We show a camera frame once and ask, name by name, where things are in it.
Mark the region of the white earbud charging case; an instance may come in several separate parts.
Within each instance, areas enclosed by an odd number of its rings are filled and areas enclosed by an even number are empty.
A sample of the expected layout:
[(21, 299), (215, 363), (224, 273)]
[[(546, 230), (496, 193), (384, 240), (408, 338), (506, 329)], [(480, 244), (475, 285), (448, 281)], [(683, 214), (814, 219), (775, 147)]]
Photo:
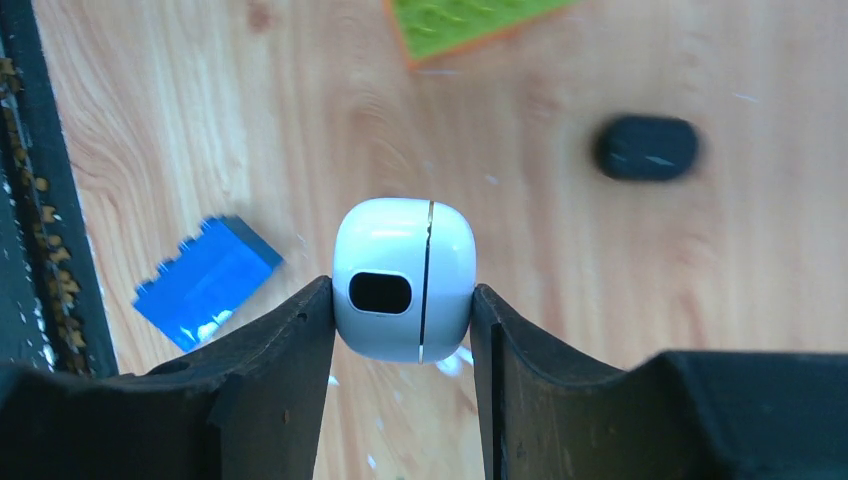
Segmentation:
[(426, 199), (363, 201), (335, 241), (337, 331), (366, 358), (442, 361), (468, 330), (476, 274), (474, 234), (458, 210)]

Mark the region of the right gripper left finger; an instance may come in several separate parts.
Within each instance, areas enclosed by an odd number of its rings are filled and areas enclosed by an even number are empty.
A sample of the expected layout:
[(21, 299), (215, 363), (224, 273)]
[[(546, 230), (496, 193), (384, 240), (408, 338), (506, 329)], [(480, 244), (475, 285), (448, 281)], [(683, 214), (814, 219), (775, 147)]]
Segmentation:
[(309, 479), (334, 341), (320, 276), (144, 375), (1, 368), (5, 479)]

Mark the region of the black earbud case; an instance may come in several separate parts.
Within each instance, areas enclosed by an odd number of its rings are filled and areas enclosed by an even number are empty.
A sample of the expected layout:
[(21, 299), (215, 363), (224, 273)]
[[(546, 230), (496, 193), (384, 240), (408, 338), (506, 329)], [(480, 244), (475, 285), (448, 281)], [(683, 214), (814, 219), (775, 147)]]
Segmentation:
[(698, 129), (684, 119), (631, 113), (603, 122), (591, 153), (596, 167), (611, 179), (667, 182), (694, 167), (701, 146)]

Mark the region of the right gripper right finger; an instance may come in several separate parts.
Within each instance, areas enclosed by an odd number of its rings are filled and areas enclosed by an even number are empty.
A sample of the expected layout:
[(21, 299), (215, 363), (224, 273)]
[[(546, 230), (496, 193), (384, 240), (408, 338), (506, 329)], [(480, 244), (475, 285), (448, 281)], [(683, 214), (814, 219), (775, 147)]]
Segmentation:
[(490, 286), (471, 346), (489, 479), (843, 479), (847, 358), (663, 351), (590, 357)]

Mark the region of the orange green toy block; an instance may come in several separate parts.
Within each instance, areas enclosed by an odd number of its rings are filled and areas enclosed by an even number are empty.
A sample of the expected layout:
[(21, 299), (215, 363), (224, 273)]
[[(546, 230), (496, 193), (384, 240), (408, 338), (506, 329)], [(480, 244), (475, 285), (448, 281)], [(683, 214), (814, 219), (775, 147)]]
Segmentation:
[(384, 1), (407, 67), (463, 53), (552, 16), (569, 0)]

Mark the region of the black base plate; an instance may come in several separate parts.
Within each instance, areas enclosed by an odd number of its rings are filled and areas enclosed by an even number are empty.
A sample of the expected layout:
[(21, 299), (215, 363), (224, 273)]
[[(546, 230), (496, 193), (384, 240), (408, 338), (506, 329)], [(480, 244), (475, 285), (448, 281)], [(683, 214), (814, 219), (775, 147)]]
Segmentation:
[(1, 177), (39, 342), (36, 365), (110, 377), (116, 355), (34, 6), (1, 4)]

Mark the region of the blue toy brick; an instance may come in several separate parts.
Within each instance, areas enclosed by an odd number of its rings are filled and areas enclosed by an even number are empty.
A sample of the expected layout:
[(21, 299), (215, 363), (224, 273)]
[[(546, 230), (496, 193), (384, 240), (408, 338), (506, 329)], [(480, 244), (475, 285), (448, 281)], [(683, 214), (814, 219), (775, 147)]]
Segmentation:
[(136, 288), (133, 306), (183, 352), (212, 335), (283, 264), (283, 257), (238, 216), (208, 217), (181, 241), (158, 276)]

